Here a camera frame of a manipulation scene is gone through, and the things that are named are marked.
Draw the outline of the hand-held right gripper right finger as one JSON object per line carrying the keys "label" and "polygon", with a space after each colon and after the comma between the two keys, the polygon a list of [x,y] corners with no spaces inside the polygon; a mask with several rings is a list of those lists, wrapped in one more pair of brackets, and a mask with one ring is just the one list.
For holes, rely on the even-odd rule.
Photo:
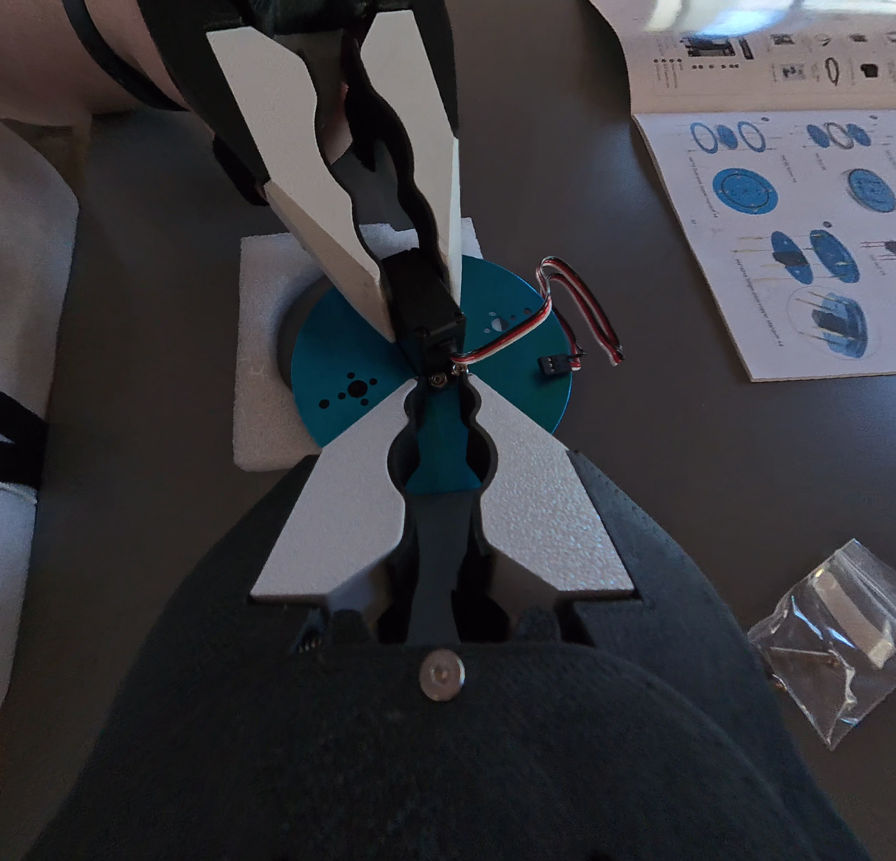
{"label": "hand-held right gripper right finger", "polygon": [[634,598],[569,449],[476,375],[459,396],[479,481],[458,572],[461,639],[497,643],[531,610],[563,621],[577,602]]}

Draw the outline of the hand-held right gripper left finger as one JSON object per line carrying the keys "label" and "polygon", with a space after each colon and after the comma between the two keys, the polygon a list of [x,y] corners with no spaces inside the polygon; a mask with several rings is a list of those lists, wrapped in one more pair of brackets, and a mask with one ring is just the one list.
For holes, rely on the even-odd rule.
{"label": "hand-held right gripper left finger", "polygon": [[407,643],[420,584],[418,516],[406,497],[420,465],[425,400],[411,378],[327,444],[250,598],[361,614],[381,643]]}

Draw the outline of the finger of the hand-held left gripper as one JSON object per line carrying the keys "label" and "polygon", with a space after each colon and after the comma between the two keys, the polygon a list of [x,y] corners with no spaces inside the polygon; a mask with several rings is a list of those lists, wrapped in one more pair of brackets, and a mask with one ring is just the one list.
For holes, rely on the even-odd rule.
{"label": "finger of the hand-held left gripper", "polygon": [[357,153],[392,161],[398,206],[454,302],[462,299],[460,143],[409,9],[376,14],[364,39],[343,38],[345,111]]}
{"label": "finger of the hand-held left gripper", "polygon": [[269,204],[351,306],[395,342],[378,263],[319,146],[318,97],[306,62],[252,27],[206,37],[267,169]]}

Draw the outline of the black servo motor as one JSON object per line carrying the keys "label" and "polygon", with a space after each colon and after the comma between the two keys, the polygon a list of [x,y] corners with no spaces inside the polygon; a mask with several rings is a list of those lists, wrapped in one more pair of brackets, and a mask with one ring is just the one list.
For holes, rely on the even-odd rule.
{"label": "black servo motor", "polygon": [[466,318],[432,262],[411,248],[383,259],[381,271],[395,339],[411,369],[426,378],[451,376]]}

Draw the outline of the blue round metal plate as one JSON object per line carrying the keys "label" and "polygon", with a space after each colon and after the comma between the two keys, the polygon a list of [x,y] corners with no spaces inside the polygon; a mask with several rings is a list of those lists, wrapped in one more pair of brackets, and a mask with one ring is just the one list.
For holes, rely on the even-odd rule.
{"label": "blue round metal plate", "polygon": [[[467,318],[465,350],[476,350],[541,306],[538,292],[495,263],[463,259],[461,308]],[[568,349],[556,316],[509,349],[471,368],[544,430],[563,418],[571,374],[545,375],[542,357]],[[413,373],[407,359],[329,287],[297,332],[290,379],[300,418],[321,447],[355,424]],[[411,495],[473,490],[480,480],[467,464],[469,431],[462,421],[458,385],[432,389],[418,431],[420,465],[410,475]]]}

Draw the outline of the person's left forearm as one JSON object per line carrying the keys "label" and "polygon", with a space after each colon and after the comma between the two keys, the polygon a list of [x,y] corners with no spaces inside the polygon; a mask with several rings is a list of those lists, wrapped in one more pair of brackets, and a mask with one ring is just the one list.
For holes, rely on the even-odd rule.
{"label": "person's left forearm", "polygon": [[[137,0],[85,0],[106,43],[185,111]],[[77,38],[62,0],[1,0],[1,116],[72,126],[140,102],[103,71]]]}

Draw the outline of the black wristband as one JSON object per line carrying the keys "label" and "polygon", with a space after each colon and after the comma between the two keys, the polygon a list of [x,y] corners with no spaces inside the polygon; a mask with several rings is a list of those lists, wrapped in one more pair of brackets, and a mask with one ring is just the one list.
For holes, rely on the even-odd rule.
{"label": "black wristband", "polygon": [[61,0],[73,31],[95,64],[118,86],[144,105],[162,111],[185,112],[142,71],[132,67],[103,38],[85,0]]}

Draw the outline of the white foam sheet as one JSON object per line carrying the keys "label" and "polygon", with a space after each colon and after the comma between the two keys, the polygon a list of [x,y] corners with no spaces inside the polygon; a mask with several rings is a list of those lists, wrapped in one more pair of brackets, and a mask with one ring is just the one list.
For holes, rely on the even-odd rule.
{"label": "white foam sheet", "polygon": [[323,273],[289,233],[244,238],[239,272],[234,463],[284,470],[321,446],[297,410],[290,359]]}

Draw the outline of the clear zip bag white label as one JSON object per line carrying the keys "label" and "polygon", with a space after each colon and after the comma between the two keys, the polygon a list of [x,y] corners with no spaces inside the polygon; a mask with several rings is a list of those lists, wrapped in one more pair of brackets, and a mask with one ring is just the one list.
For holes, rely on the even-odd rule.
{"label": "clear zip bag white label", "polygon": [[747,632],[831,751],[895,690],[894,569],[852,539]]}

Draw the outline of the white instruction booklet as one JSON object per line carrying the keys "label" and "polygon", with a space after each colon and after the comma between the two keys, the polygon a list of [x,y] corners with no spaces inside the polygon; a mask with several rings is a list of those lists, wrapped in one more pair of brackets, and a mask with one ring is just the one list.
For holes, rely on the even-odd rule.
{"label": "white instruction booklet", "polygon": [[587,0],[753,382],[895,372],[895,0]]}

